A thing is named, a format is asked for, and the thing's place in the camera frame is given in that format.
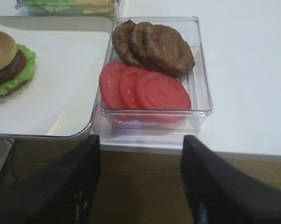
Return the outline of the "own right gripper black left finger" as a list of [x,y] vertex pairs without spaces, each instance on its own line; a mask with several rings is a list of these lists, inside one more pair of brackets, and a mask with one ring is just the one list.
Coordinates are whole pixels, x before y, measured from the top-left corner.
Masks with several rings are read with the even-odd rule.
[[50,166],[0,189],[0,224],[86,224],[100,174],[100,138],[90,135]]

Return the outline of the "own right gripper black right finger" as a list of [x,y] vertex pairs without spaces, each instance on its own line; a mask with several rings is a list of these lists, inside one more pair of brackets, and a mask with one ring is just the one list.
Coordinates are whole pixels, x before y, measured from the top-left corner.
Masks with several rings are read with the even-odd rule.
[[193,135],[180,162],[195,224],[281,224],[281,190],[236,169]]

